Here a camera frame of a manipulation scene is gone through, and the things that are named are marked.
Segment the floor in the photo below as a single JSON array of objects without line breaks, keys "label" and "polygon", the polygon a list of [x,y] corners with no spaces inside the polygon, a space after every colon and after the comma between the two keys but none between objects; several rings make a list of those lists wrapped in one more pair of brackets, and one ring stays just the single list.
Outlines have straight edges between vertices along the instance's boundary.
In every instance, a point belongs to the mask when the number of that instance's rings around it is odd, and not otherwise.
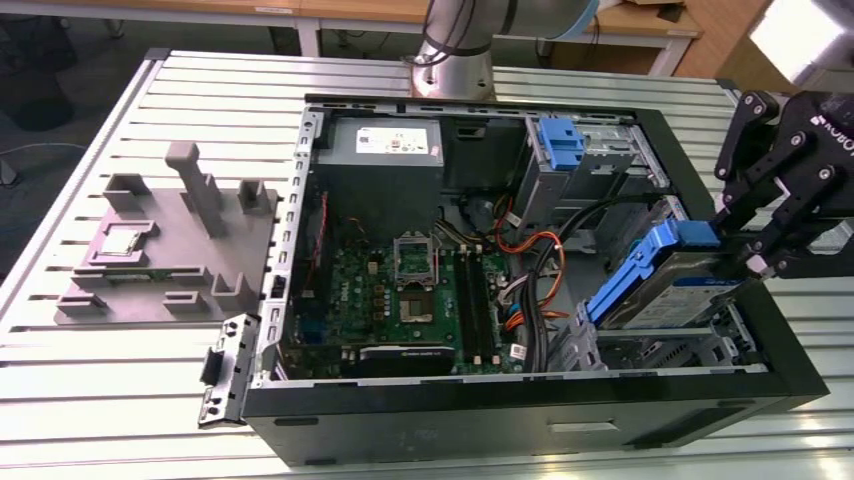
[{"label": "floor", "polygon": [[[146,52],[153,47],[234,53],[299,55],[297,32],[265,27],[127,22],[122,39],[111,39],[97,19],[68,19],[67,30],[79,57],[78,64],[58,74],[66,95],[75,105],[74,120],[48,132],[26,132],[0,114],[0,152],[36,143],[87,146],[110,114]],[[330,57],[397,60],[417,52],[418,35],[377,32],[323,34],[323,51]],[[497,65],[537,67],[530,41],[499,40],[494,45]],[[36,147],[3,155],[20,174],[14,188],[0,188],[0,280],[35,232],[80,160],[82,149]]]}]

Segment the aluminum table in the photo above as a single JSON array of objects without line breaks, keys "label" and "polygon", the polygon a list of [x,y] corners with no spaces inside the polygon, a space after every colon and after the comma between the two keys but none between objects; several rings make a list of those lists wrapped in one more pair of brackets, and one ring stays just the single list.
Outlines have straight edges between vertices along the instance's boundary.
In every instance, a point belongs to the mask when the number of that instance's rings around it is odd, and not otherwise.
[{"label": "aluminum table", "polygon": [[[709,189],[720,191],[712,169],[734,97],[714,81],[497,68],[495,84],[499,100],[660,109]],[[407,85],[407,70],[395,62],[179,51],[143,62],[0,288],[0,478],[290,472],[249,428],[197,429],[202,358],[218,324],[58,326],[55,301],[107,210],[102,191],[111,174],[139,173],[151,186],[178,187],[162,157],[170,141],[190,140],[221,187],[258,177],[287,198],[305,94],[403,96]],[[774,280],[769,289],[832,390],[794,412],[756,417],[673,450],[301,468],[290,474],[849,478],[854,279]]]}]

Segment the power supply label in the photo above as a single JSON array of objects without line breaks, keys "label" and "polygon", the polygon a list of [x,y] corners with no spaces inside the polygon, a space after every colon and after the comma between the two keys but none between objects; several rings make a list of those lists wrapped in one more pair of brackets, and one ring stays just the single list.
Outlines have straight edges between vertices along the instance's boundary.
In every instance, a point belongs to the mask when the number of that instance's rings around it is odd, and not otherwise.
[{"label": "power supply label", "polygon": [[741,284],[710,277],[678,279],[624,328],[680,328],[706,310],[709,302]]},{"label": "power supply label", "polygon": [[427,155],[427,129],[361,128],[357,132],[357,153]]}]

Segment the ram slot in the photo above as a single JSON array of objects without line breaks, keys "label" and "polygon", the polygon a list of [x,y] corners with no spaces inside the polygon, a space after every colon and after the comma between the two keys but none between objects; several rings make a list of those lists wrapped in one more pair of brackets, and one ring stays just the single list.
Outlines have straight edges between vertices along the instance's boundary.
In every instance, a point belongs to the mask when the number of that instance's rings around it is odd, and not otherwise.
[{"label": "ram slot", "polygon": [[490,316],[490,299],[487,297],[486,274],[483,273],[481,255],[470,255],[466,264],[469,267],[471,316],[478,328],[478,351],[481,352],[483,363],[491,363],[493,355],[495,355],[495,331]]},{"label": "ram slot", "polygon": [[457,280],[457,311],[459,312],[459,329],[463,335],[463,359],[474,361],[478,355],[478,331],[471,318],[471,296],[469,294],[469,272],[466,259],[469,254],[454,254],[454,277]]}]

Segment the hinge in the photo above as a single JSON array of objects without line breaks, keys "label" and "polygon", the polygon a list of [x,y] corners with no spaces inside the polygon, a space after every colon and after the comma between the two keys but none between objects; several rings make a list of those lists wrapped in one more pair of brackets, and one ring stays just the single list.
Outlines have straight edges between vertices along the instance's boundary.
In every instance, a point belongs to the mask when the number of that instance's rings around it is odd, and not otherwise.
[{"label": "hinge", "polygon": [[199,428],[246,425],[241,418],[250,382],[261,319],[238,315],[223,322],[217,346],[209,349],[201,381],[205,391]]}]

